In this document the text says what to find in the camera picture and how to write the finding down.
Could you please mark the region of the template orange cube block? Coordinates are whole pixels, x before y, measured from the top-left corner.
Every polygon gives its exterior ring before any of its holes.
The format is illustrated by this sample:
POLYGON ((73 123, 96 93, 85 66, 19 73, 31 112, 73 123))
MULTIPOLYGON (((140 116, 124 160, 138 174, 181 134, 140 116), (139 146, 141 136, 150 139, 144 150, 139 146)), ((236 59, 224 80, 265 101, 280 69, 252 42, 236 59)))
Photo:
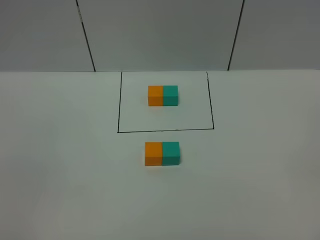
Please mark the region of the template orange cube block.
POLYGON ((163 104, 163 86, 149 85, 147 99, 148 99, 149 107, 162 107, 164 105, 163 104))

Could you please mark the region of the template teal cube block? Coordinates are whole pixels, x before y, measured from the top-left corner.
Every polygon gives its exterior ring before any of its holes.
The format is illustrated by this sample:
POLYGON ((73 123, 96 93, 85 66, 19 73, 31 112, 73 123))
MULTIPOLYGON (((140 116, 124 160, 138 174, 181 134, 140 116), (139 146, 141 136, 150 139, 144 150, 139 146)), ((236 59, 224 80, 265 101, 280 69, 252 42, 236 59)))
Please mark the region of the template teal cube block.
POLYGON ((178 106, 179 91, 177 85, 163 86, 163 106, 178 106))

